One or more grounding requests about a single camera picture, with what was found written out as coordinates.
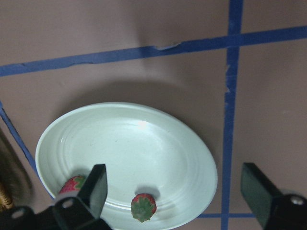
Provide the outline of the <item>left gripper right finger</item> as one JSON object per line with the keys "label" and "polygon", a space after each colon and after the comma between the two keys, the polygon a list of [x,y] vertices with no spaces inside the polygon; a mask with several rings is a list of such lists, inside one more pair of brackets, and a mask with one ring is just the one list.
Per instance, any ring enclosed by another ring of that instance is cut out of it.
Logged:
{"label": "left gripper right finger", "polygon": [[264,230],[307,228],[307,199],[295,193],[284,194],[256,164],[243,163],[240,191]]}

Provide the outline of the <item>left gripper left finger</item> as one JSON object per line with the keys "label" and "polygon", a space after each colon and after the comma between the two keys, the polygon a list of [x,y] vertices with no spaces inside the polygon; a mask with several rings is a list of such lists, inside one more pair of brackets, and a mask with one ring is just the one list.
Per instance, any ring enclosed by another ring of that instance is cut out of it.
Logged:
{"label": "left gripper left finger", "polygon": [[110,230],[100,217],[107,197],[104,164],[95,165],[78,192],[61,194],[40,213],[17,206],[0,214],[2,230]]}

